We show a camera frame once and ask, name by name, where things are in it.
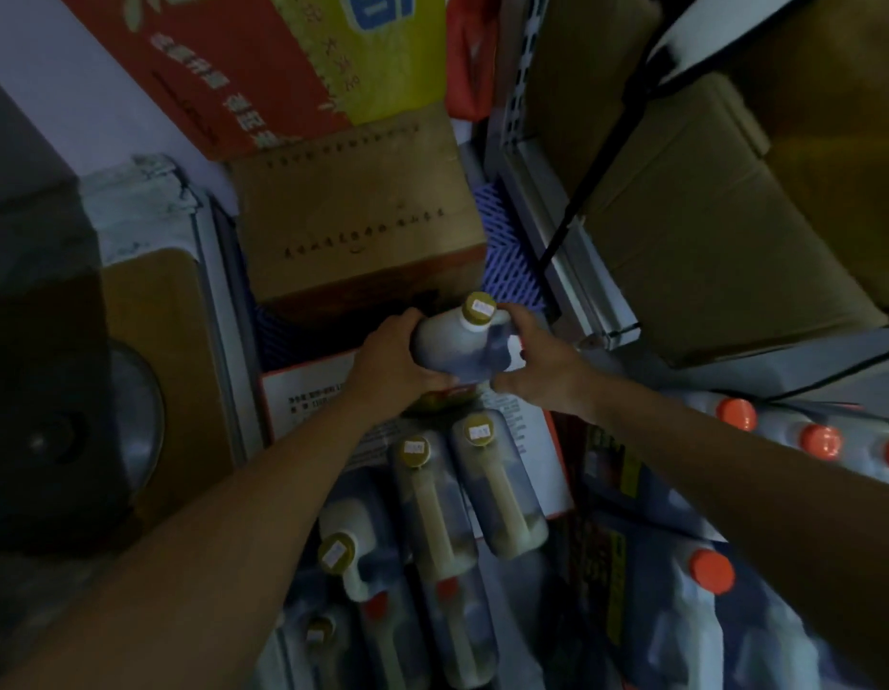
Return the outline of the person's right hand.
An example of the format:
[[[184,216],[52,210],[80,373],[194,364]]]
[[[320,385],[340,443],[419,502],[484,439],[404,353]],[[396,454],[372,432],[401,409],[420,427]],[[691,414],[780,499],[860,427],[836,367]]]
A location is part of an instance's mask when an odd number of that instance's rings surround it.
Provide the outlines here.
[[[570,344],[542,328],[537,317],[516,303],[502,303],[520,334],[524,357],[523,393],[503,393],[551,412],[595,423],[601,373]]]

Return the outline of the person's left hand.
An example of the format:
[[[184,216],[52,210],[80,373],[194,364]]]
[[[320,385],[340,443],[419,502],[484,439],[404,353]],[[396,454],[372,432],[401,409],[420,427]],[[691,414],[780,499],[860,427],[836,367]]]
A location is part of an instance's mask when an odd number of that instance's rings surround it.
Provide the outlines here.
[[[401,415],[423,395],[416,392],[410,345],[424,315],[415,308],[387,317],[358,349],[340,401],[363,428]]]

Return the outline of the white jug with yellow cap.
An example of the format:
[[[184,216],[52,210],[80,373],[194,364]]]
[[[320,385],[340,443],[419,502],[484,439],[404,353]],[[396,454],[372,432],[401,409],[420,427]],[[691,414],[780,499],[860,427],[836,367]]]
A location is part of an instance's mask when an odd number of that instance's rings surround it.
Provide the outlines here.
[[[523,366],[520,334],[510,314],[484,291],[456,308],[423,319],[410,341],[415,362],[450,374],[460,385],[490,382]]]
[[[366,603],[390,591],[404,574],[403,556],[393,523],[371,496],[327,501],[317,520],[317,563],[336,577],[346,597]]]
[[[286,613],[281,635],[290,690],[351,690],[352,628],[340,603]]]

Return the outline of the person's right forearm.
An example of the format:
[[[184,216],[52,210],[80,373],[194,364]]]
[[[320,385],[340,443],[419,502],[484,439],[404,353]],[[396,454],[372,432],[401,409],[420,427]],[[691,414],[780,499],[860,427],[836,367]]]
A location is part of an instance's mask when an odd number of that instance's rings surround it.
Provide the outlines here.
[[[679,491],[770,586],[889,690],[889,486],[621,378],[577,375],[575,414]]]

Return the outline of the person's left forearm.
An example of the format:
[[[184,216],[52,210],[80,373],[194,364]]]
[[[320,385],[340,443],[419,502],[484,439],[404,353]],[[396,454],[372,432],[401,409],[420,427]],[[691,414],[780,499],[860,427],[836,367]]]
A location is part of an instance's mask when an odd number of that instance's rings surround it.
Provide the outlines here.
[[[355,387],[122,556],[0,690],[238,690],[303,545],[369,429],[411,403]]]

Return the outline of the dark bottle with yellow cap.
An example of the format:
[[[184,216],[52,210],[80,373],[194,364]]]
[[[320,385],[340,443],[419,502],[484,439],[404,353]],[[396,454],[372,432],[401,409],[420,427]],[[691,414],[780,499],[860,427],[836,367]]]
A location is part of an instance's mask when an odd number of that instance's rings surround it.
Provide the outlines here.
[[[508,560],[540,548],[549,528],[502,413],[473,411],[454,422],[448,440],[489,550]]]
[[[390,446],[388,462],[420,578],[437,584],[473,569],[475,536],[444,437],[432,429],[409,433]]]

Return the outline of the blue plastic pallet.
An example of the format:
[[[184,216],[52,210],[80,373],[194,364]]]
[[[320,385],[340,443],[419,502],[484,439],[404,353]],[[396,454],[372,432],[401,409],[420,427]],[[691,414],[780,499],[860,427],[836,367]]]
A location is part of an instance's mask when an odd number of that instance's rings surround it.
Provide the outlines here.
[[[484,184],[473,190],[473,198],[488,240],[483,290],[496,301],[519,303],[549,316],[555,310],[554,298],[534,270],[530,244],[521,234],[520,219],[508,201],[506,187],[501,182]],[[352,350],[369,332],[364,323],[350,332],[323,328],[306,331],[255,302],[248,280],[243,283],[243,294],[254,326],[254,345],[262,372]]]

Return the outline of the white and red open carton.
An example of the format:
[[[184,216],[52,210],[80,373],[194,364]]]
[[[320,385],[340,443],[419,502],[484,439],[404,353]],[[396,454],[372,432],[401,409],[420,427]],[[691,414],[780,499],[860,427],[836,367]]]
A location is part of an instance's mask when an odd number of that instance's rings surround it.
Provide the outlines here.
[[[263,375],[261,388],[271,438],[277,440],[295,430],[337,396],[354,358],[355,352],[350,351]],[[494,393],[486,385],[477,402],[500,411],[506,418],[546,518],[553,520],[573,510],[566,464],[552,415],[516,396]],[[422,417],[403,417],[373,428],[351,453],[346,468],[387,466],[389,446],[420,428],[422,421]]]

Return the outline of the brown printed cardboard box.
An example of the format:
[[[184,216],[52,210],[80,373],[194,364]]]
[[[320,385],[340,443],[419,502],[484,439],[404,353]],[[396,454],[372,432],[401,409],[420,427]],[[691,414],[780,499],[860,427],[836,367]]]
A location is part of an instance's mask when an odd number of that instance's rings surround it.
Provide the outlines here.
[[[254,301],[291,323],[435,313],[482,290],[487,239],[442,102],[229,172]]]

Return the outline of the wooden board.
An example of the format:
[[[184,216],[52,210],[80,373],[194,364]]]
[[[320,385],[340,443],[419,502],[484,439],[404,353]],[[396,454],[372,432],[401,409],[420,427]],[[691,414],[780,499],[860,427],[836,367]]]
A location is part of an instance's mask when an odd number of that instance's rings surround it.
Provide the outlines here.
[[[108,332],[149,363],[162,390],[162,450],[135,503],[150,530],[234,467],[207,299],[197,261],[178,249],[106,267],[101,283]]]

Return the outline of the round metal lid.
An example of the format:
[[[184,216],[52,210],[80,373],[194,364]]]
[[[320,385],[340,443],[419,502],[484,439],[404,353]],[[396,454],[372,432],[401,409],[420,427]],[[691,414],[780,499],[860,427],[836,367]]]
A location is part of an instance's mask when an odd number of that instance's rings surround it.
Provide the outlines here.
[[[136,497],[151,480],[162,452],[165,406],[151,365],[132,347],[112,339],[108,344],[119,459]]]

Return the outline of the red plastic bag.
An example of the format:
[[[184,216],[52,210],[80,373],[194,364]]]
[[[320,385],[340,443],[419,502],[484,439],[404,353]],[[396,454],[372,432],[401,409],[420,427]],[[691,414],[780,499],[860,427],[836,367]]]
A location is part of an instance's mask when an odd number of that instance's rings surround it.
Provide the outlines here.
[[[447,0],[445,108],[451,118],[480,122],[494,99],[502,0]]]

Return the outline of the red and yellow cardboard box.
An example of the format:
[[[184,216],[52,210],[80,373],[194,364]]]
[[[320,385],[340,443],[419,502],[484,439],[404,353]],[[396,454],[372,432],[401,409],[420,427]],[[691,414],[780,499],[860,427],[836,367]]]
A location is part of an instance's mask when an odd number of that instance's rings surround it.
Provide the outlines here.
[[[436,104],[446,0],[60,0],[210,161]]]

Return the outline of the dark brown cardboard box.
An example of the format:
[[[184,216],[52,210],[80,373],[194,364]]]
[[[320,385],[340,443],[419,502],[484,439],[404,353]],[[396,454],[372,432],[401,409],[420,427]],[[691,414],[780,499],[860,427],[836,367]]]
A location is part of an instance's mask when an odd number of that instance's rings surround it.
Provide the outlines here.
[[[889,0],[813,0],[727,72],[776,179],[889,315]]]

